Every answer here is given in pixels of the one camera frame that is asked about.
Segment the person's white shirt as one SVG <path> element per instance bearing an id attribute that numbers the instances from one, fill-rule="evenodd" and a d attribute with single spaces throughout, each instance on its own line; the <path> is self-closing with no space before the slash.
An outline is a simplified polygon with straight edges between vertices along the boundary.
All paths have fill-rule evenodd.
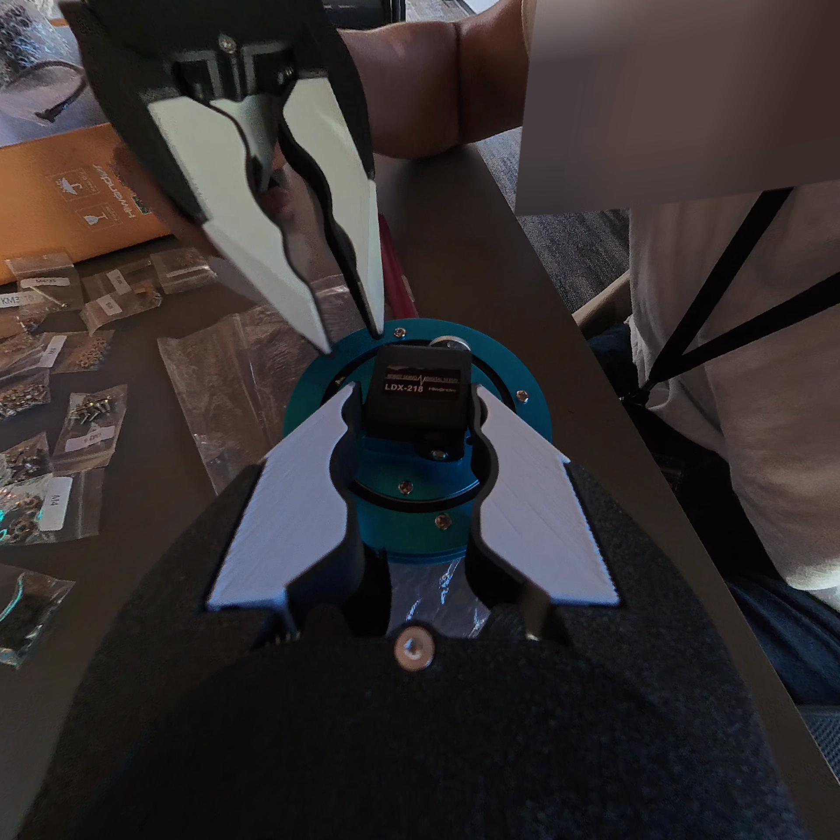
<path id="1" fill-rule="evenodd" d="M 757 198 L 630 210 L 628 323 L 640 382 Z M 795 188 L 695 345 L 838 269 L 839 182 Z M 811 592 L 838 587 L 838 307 L 657 385 L 648 405 L 728 462 L 742 509 L 789 585 Z"/>

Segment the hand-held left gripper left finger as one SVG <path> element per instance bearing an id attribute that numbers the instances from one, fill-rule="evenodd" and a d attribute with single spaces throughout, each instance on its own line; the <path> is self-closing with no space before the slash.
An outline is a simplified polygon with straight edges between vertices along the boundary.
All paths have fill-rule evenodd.
<path id="1" fill-rule="evenodd" d="M 361 462 L 361 385 L 351 382 L 270 450 L 206 608 L 267 609 L 291 632 L 341 606 L 365 572 L 350 484 Z"/>

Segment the black servo motor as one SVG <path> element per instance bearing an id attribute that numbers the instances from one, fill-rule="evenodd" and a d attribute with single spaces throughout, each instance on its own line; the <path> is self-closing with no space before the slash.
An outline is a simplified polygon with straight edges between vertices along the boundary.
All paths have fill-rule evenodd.
<path id="1" fill-rule="evenodd" d="M 470 347 L 454 336 L 382 347 L 364 400 L 364 431 L 411 445 L 425 459 L 462 459 L 472 366 Z"/>

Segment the pink red rod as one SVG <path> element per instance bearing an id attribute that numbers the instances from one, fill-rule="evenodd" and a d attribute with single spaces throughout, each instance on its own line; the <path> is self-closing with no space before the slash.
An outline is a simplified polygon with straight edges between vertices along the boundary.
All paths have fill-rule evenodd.
<path id="1" fill-rule="evenodd" d="M 417 306 L 396 253 L 390 228 L 382 214 L 379 214 L 378 218 L 385 301 L 394 319 L 417 319 Z"/>

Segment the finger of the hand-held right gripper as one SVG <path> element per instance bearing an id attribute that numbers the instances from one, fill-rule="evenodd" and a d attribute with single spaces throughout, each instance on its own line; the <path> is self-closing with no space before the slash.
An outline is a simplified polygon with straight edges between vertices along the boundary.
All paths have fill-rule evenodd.
<path id="1" fill-rule="evenodd" d="M 148 110 L 206 217 L 205 236 L 294 330 L 329 353 L 316 300 L 256 200 L 236 121 L 190 98 L 157 101 Z"/>
<path id="2" fill-rule="evenodd" d="M 383 335 L 385 292 L 375 182 L 327 77 L 296 80 L 283 105 L 293 150 L 313 166 L 325 234 L 364 324 Z"/>

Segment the person's right hand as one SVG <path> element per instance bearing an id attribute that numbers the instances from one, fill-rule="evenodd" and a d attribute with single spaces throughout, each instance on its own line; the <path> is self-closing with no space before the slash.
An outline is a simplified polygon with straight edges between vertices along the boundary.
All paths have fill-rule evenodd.
<path id="1" fill-rule="evenodd" d="M 259 200 L 264 213 L 281 231 L 290 265 L 300 278 L 310 284 L 340 273 L 323 233 L 318 199 L 278 145 L 268 187 Z"/>

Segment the group of small screw bags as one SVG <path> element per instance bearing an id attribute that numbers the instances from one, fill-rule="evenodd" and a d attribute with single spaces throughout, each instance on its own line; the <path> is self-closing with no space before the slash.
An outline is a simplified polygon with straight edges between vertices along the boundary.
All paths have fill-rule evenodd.
<path id="1" fill-rule="evenodd" d="M 16 686 L 36 673 L 84 669 L 116 612 L 149 568 L 216 498 L 190 434 L 158 340 L 181 339 L 240 310 L 241 299 L 216 282 L 164 296 L 159 308 L 114 324 L 102 368 L 60 374 L 52 401 L 2 424 L 2 443 L 46 431 L 55 445 L 70 394 L 127 385 L 127 410 L 103 472 L 98 533 L 83 539 L 2 548 L 2 563 L 74 581 L 42 638 L 20 668 L 2 666 Z"/>

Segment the grey mesh chair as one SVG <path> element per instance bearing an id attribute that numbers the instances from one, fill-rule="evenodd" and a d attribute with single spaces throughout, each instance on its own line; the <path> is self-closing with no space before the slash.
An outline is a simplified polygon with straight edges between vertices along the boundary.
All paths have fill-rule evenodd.
<path id="1" fill-rule="evenodd" d="M 799 706 L 798 711 L 824 759 L 839 780 L 839 706 L 806 705 Z"/>

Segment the bubble wrap bundle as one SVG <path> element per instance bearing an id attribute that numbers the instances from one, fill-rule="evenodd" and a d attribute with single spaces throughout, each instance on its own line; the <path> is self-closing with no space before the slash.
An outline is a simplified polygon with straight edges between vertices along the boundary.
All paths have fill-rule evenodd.
<path id="1" fill-rule="evenodd" d="M 56 29 L 37 6 L 1 2 L 1 89 L 53 68 L 74 70 L 75 60 Z"/>

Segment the large clear plastic bag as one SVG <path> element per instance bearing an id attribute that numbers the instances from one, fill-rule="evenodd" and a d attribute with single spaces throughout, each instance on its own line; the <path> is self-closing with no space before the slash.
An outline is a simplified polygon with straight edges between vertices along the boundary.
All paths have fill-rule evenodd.
<path id="1" fill-rule="evenodd" d="M 375 343 L 340 316 L 326 357 L 268 308 L 227 316 L 183 339 L 159 339 L 178 403 L 219 495 L 320 407 L 343 379 L 367 393 Z M 463 560 L 476 486 L 470 447 L 454 464 L 397 442 L 365 442 L 353 491 L 364 542 L 391 569 L 391 626 L 416 620 L 451 637 L 475 637 L 488 610 L 467 587 Z"/>

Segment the person's dark pants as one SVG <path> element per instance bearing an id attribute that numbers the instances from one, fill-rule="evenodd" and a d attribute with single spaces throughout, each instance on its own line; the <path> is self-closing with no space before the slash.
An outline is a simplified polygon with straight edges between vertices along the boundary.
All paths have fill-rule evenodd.
<path id="1" fill-rule="evenodd" d="M 838 704 L 838 311 L 627 411 L 794 701 Z"/>

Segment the orange cardboard box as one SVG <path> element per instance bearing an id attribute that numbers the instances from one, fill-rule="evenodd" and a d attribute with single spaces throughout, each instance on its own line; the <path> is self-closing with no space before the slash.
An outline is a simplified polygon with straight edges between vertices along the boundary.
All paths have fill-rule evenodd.
<path id="1" fill-rule="evenodd" d="M 54 2 L 30 2 L 77 67 L 40 70 L 1 89 L 1 282 L 7 261 L 64 252 L 74 262 L 169 234 L 112 169 L 118 136 Z"/>

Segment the person's right forearm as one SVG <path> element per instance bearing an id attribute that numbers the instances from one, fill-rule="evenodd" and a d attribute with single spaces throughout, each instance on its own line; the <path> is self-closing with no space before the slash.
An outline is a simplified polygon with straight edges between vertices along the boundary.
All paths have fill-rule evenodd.
<path id="1" fill-rule="evenodd" d="M 535 8 L 506 1 L 452 23 L 341 30 L 374 152 L 419 160 L 522 126 Z"/>

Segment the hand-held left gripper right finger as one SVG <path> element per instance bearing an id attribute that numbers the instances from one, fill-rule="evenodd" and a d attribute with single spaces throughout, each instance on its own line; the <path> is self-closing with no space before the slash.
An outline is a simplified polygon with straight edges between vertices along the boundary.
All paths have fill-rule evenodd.
<path id="1" fill-rule="evenodd" d="M 516 606 L 527 637 L 563 636 L 558 606 L 619 606 L 569 459 L 483 385 L 471 386 L 469 431 L 472 592 L 490 610 Z"/>

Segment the grey desk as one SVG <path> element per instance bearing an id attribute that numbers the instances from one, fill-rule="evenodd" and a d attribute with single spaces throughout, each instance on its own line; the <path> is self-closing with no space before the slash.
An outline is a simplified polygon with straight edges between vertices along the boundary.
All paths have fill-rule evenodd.
<path id="1" fill-rule="evenodd" d="M 560 450 L 612 493 L 704 603 L 751 687 L 813 837 L 838 838 L 833 773 L 479 153 L 466 147 L 415 163 L 381 157 L 376 176 L 379 207 L 421 315 L 486 333 L 528 366 Z M 91 656 L 84 668 L 41 671 L 16 686 L 1 677 L 2 838 L 18 834 Z"/>

